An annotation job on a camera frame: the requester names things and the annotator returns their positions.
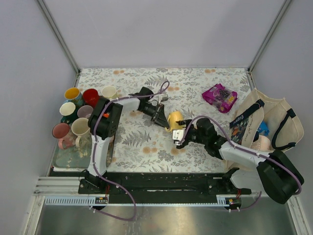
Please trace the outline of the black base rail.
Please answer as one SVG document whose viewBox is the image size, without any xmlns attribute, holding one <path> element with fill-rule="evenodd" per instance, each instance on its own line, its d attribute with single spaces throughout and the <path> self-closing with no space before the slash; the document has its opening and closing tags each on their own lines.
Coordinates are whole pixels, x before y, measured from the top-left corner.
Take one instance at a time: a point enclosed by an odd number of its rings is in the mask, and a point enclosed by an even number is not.
<svg viewBox="0 0 313 235">
<path fill-rule="evenodd" d="M 119 193 L 123 186 L 130 193 L 187 191 L 201 194 L 250 195 L 251 190 L 237 188 L 227 173 L 139 173 L 106 172 L 102 178 L 85 172 L 80 179 L 80 193 Z"/>
</svg>

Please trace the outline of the pink floral mug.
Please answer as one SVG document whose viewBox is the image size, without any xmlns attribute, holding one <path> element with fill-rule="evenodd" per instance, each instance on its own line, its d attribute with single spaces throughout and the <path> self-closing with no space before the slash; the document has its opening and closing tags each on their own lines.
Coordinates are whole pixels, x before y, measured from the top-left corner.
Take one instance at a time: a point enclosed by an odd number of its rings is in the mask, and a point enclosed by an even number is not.
<svg viewBox="0 0 313 235">
<path fill-rule="evenodd" d="M 62 150 L 68 149 L 75 145 L 75 135 L 71 127 L 66 123 L 58 123 L 52 129 L 52 135 L 58 140 L 58 147 Z"/>
</svg>

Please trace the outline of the cream canvas tote bag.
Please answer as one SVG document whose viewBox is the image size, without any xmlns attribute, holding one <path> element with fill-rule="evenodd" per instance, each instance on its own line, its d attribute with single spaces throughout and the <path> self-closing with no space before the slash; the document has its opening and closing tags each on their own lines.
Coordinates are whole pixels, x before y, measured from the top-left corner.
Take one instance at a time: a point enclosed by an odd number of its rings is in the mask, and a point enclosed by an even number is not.
<svg viewBox="0 0 313 235">
<path fill-rule="evenodd" d="M 250 148 L 260 136 L 257 130 L 262 121 L 269 129 L 270 152 L 286 152 L 304 136 L 299 117 L 284 98 L 270 98 L 254 89 L 236 110 L 229 124 L 230 139 Z"/>
</svg>

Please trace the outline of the blue packet inside bag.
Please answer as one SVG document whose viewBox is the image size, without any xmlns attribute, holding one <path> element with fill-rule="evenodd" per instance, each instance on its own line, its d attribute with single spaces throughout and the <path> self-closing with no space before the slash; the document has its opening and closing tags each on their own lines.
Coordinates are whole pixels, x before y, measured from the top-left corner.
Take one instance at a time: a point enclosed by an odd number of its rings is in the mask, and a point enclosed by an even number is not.
<svg viewBox="0 0 313 235">
<path fill-rule="evenodd" d="M 268 136 L 269 135 L 268 126 L 264 121 L 262 121 L 260 123 L 257 131 L 258 131 L 259 135 L 262 135 L 262 136 Z"/>
</svg>

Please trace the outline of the yellow mug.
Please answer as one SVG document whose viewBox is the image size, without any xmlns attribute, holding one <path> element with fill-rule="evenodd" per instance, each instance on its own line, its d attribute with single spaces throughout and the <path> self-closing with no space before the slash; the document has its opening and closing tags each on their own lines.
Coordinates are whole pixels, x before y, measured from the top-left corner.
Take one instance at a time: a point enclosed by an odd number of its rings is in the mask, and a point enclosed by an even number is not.
<svg viewBox="0 0 313 235">
<path fill-rule="evenodd" d="M 182 121 L 182 120 L 183 120 L 183 116 L 182 116 L 180 111 L 170 112 L 169 116 L 167 118 L 167 121 L 168 121 L 170 127 L 169 128 L 165 128 L 165 130 L 167 132 L 171 132 L 173 130 L 180 130 L 180 129 L 182 129 L 182 126 L 178 124 L 178 121 Z"/>
</svg>

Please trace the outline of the lilac mug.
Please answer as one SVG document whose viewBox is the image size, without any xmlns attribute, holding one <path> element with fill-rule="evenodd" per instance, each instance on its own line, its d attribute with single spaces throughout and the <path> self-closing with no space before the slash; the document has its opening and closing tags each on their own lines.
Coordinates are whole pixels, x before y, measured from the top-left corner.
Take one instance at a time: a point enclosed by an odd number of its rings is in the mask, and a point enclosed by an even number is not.
<svg viewBox="0 0 313 235">
<path fill-rule="evenodd" d="M 77 111 L 78 118 L 89 118 L 93 112 L 93 107 L 90 105 L 84 105 Z"/>
</svg>

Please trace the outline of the purple candy bag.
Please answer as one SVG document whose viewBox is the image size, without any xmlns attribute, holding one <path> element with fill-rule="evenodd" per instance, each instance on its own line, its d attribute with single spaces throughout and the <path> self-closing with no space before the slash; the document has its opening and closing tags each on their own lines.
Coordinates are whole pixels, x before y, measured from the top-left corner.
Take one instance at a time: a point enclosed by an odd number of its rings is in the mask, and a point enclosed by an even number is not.
<svg viewBox="0 0 313 235">
<path fill-rule="evenodd" d="M 215 84 L 201 95 L 207 103 L 216 107 L 221 113 L 228 113 L 238 98 L 235 91 L 227 89 L 221 83 Z"/>
</svg>

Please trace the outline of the light green faceted mug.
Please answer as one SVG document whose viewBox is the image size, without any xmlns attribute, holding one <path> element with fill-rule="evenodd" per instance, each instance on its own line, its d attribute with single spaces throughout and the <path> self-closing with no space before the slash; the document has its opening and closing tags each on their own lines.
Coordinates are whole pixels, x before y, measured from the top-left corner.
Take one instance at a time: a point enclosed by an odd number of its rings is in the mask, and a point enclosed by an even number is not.
<svg viewBox="0 0 313 235">
<path fill-rule="evenodd" d="M 104 98 L 107 98 L 107 99 L 110 99 L 110 100 L 118 98 L 117 90 L 116 90 L 116 88 L 114 86 L 105 86 L 101 90 L 101 95 Z"/>
</svg>

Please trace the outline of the red mug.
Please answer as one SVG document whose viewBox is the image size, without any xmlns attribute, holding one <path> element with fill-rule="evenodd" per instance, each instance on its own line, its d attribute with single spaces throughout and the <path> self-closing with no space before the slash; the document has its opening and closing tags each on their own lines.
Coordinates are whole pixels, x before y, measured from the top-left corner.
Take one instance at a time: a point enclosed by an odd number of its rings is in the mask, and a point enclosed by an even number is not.
<svg viewBox="0 0 313 235">
<path fill-rule="evenodd" d="M 99 94 L 96 89 L 87 89 L 83 92 L 83 100 L 86 105 L 89 105 L 93 108 L 95 108 L 98 100 L 99 100 Z"/>
</svg>

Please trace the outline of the blue floral mug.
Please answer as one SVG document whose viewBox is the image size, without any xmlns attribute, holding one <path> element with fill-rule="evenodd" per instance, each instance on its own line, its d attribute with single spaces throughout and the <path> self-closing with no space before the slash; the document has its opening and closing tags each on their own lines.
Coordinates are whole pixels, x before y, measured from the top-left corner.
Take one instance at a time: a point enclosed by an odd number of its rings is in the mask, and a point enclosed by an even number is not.
<svg viewBox="0 0 313 235">
<path fill-rule="evenodd" d="M 84 103 L 82 94 L 76 87 L 66 90 L 64 97 L 67 101 L 72 102 L 77 106 L 82 106 Z"/>
</svg>

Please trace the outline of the dark teal mug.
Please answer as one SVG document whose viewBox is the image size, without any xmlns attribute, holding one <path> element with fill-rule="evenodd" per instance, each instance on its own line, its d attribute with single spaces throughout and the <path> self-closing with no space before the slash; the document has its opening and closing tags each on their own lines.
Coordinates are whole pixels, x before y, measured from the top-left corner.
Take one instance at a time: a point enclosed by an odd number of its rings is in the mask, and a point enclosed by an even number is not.
<svg viewBox="0 0 313 235">
<path fill-rule="evenodd" d="M 59 109 L 60 114 L 63 116 L 61 118 L 61 123 L 73 123 L 78 118 L 77 111 L 78 109 L 76 108 L 76 105 L 74 103 L 64 103 Z"/>
</svg>

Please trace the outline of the pink mug inside bag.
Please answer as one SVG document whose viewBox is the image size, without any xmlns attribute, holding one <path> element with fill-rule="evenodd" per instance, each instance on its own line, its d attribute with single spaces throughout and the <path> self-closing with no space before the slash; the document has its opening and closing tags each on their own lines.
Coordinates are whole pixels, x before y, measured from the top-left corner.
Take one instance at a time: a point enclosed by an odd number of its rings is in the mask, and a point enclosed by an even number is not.
<svg viewBox="0 0 313 235">
<path fill-rule="evenodd" d="M 271 142 L 268 137 L 260 135 L 258 140 L 252 143 L 250 148 L 257 151 L 270 152 L 270 144 Z"/>
</svg>

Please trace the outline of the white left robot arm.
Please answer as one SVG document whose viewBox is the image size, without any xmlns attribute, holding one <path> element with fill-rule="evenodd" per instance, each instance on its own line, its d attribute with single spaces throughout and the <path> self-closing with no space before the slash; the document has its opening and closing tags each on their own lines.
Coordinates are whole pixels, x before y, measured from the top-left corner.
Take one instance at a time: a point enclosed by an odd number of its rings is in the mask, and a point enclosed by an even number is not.
<svg viewBox="0 0 313 235">
<path fill-rule="evenodd" d="M 107 151 L 110 139 L 116 134 L 123 112 L 140 111 L 150 116 L 154 124 L 164 128 L 170 127 L 165 116 L 164 105 L 159 102 L 155 106 L 150 102 L 154 96 L 163 94 L 166 90 L 166 88 L 161 88 L 159 92 L 153 93 L 150 89 L 142 87 L 140 92 L 126 97 L 113 100 L 99 98 L 88 120 L 92 139 L 88 173 L 94 176 L 89 182 L 89 188 L 93 192 L 102 193 L 106 189 L 106 181 L 100 176 L 107 171 Z"/>
</svg>

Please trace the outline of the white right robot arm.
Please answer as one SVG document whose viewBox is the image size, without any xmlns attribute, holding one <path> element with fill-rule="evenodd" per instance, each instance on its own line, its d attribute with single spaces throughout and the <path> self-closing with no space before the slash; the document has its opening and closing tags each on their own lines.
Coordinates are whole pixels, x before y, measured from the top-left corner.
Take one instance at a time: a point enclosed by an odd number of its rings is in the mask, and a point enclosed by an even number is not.
<svg viewBox="0 0 313 235">
<path fill-rule="evenodd" d="M 242 188 L 265 192 L 279 204 L 301 193 L 304 178 L 284 152 L 264 152 L 236 144 L 225 131 L 219 135 L 215 128 L 220 125 L 207 116 L 177 123 L 182 126 L 172 131 L 177 148 L 184 148 L 191 142 L 202 144 L 210 156 L 244 166 L 244 169 L 231 170 L 223 180 L 225 192 L 233 194 Z"/>
</svg>

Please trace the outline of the cream floral mug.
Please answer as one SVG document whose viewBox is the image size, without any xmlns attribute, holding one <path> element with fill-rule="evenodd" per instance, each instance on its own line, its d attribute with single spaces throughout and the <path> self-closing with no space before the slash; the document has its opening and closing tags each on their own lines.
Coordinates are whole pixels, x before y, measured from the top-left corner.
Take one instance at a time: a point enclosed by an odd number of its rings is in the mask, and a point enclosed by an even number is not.
<svg viewBox="0 0 313 235">
<path fill-rule="evenodd" d="M 85 117 L 80 117 L 72 123 L 71 131 L 77 136 L 75 145 L 77 148 L 82 148 L 89 140 L 90 127 L 88 126 L 89 120 Z"/>
</svg>

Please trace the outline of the green floral tray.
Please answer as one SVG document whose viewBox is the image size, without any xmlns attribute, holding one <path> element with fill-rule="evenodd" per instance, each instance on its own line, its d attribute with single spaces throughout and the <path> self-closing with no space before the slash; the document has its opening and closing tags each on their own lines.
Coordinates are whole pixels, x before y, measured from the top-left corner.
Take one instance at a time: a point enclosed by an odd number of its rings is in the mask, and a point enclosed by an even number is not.
<svg viewBox="0 0 313 235">
<path fill-rule="evenodd" d="M 62 150 L 57 144 L 57 149 L 53 157 L 53 166 L 59 168 L 61 171 L 66 169 L 74 171 L 77 168 L 87 168 L 90 162 L 91 145 L 91 134 L 88 142 L 82 148 L 77 148 L 76 145 L 74 145 L 73 147 Z"/>
</svg>

